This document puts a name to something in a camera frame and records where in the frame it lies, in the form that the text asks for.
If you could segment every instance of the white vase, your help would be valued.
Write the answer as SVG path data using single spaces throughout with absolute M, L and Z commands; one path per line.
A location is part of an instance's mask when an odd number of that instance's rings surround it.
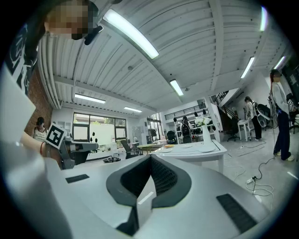
M 210 132 L 209 130 L 207 129 L 207 126 L 206 125 L 203 125 L 202 126 L 202 136 L 204 138 L 204 144 L 208 144 L 208 143 L 211 143 L 211 135 L 210 135 Z

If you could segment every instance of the floor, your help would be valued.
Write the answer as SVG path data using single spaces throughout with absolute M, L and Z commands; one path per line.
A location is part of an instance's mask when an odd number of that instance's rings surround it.
M 236 184 L 240 185 L 245 190 L 248 190 L 246 189 L 246 181 L 254 176 L 259 178 L 261 176 L 258 171 L 259 165 L 273 158 L 274 140 L 276 141 L 277 135 L 278 128 L 274 130 L 267 129 L 266 131 L 262 131 L 262 140 L 264 142 L 255 141 L 254 133 L 252 135 L 252 141 L 246 142 L 243 137 L 241 141 L 237 139 L 236 142 L 234 142 L 233 140 L 227 142 L 227 138 L 229 136 L 226 134 L 221 134 L 221 144 L 228 150 L 228 153 L 225 154 L 224 157 L 224 175 L 231 180 L 235 180 Z M 296 179 L 296 177 L 299 178 L 299 130 L 296 129 L 295 134 L 293 134 L 292 130 L 290 137 L 290 152 L 294 156 L 295 160 L 292 162 L 286 162 L 282 161 L 280 157 L 276 156 L 274 159 L 271 159 L 266 165 L 263 164 L 260 167 L 263 176 L 260 180 L 257 180 L 257 183 L 263 185 L 271 185 L 274 188 L 274 198 L 272 195 L 265 197 L 257 196 L 257 200 L 264 204 L 269 209 L 269 211 L 271 210 L 271 207 L 273 210 L 281 205 L 281 203 L 286 200 L 290 192 L 292 192 L 294 185 L 298 183 L 298 179 Z M 125 158 L 125 155 L 120 155 L 120 158 L 123 160 Z M 211 168 L 213 170 L 218 170 L 217 162 L 203 162 L 202 166 Z M 251 183 L 248 185 L 248 187 L 253 188 L 253 185 L 254 184 Z M 271 189 L 268 186 L 255 186 L 255 189 L 259 188 L 268 190 Z M 264 195 L 267 192 L 258 190 L 256 191 L 256 193 Z M 140 226 L 142 226 L 142 224 L 150 216 L 151 200 L 155 196 L 156 191 L 154 182 L 152 178 L 150 178 L 141 195 L 137 199 L 137 209 Z

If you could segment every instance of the black backpack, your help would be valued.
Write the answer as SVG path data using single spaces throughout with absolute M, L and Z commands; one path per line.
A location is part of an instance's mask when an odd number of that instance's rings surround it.
M 189 136 L 190 135 L 190 128 L 188 126 L 188 122 L 186 122 L 186 120 L 184 120 L 183 122 L 183 125 L 182 125 L 182 128 L 181 128 L 181 131 L 182 131 L 182 135 L 183 136 Z

